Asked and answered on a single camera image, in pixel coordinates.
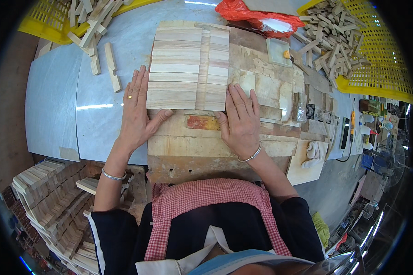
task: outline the silver bracelet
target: silver bracelet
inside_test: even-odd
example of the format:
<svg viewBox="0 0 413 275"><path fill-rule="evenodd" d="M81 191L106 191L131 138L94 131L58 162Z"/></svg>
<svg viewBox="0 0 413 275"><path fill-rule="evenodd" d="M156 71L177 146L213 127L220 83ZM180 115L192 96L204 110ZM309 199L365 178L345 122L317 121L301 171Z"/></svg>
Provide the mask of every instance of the silver bracelet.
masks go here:
<svg viewBox="0 0 413 275"><path fill-rule="evenodd" d="M127 177L127 172L126 172L126 171L124 171L124 176L123 176L122 178L118 178L118 177L116 177L116 176L112 176L112 175L107 174L107 173L104 171L104 168L102 168L101 171L102 171L103 174L104 174L106 177L108 177L109 179L123 180L123 179L125 179L125 178Z"/></svg>
<svg viewBox="0 0 413 275"><path fill-rule="evenodd" d="M261 150L261 149L262 149L262 142L260 141L260 146L259 146L259 148L257 149L257 151L255 151L254 155L252 155L250 158L248 158L248 159L245 160L245 161L240 160L240 158L237 156L237 160L238 160L239 162L247 162L247 161L249 161L249 160L251 160L251 159L254 159L254 158L257 157L257 155L260 153L260 150Z"/></svg>

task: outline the red checkered apron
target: red checkered apron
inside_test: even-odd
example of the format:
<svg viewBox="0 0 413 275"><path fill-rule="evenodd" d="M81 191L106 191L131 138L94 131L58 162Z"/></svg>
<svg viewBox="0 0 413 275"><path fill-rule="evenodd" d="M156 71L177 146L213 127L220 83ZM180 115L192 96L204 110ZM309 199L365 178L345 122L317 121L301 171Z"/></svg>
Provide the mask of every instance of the red checkered apron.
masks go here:
<svg viewBox="0 0 413 275"><path fill-rule="evenodd" d="M238 179L206 179L168 187L153 187L153 229L144 261L165 259L171 220L202 206L226 202L243 202L256 207L262 215L272 247L277 255L292 256L278 233L268 191Z"/></svg>

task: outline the green cloth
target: green cloth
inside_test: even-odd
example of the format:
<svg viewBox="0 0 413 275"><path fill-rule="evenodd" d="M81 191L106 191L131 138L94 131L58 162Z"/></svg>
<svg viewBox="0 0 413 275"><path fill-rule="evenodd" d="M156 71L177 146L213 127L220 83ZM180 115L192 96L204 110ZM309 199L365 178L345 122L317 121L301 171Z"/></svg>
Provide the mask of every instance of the green cloth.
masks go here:
<svg viewBox="0 0 413 275"><path fill-rule="evenodd" d="M327 224L323 221L323 218L321 218L321 215L318 212L316 212L312 216L312 220L314 222L315 228L317 229L318 236L320 237L324 248L326 248L329 245L329 226L327 226Z"/></svg>

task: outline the yellow basket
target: yellow basket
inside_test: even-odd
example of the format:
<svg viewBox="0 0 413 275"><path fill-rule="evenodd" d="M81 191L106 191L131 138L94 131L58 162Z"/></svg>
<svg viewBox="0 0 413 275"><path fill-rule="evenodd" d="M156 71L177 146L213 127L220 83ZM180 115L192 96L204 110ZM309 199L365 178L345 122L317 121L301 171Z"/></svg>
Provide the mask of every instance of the yellow basket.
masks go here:
<svg viewBox="0 0 413 275"><path fill-rule="evenodd" d="M323 0L312 0L300 7L299 15L308 15L307 10ZM370 61L370 66L355 70L350 80L338 76L338 90L369 96L381 96L413 104L413 88L407 67L390 30L385 26L376 8L364 0L342 0L350 13L362 20L367 28L359 52Z"/></svg>
<svg viewBox="0 0 413 275"><path fill-rule="evenodd" d="M122 5L113 14L113 17L134 8L159 1L162 0L134 0L128 6ZM61 45L70 44L72 41L67 37L67 34L71 31L78 37L81 37L89 28L89 24L84 22L80 26L71 28L70 21L67 19L69 8L70 2L63 4L57 0L39 0L23 18L18 30Z"/></svg>

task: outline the woman's right hand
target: woman's right hand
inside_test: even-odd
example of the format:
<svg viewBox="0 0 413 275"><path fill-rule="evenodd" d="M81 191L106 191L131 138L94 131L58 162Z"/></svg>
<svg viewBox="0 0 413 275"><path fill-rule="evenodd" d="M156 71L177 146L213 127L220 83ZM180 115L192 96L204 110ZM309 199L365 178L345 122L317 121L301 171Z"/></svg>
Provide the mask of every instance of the woman's right hand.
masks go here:
<svg viewBox="0 0 413 275"><path fill-rule="evenodd" d="M226 91L226 114L214 112L222 140L241 160L250 158L260 145L260 105L253 89L250 96L246 96L239 84L230 84Z"/></svg>

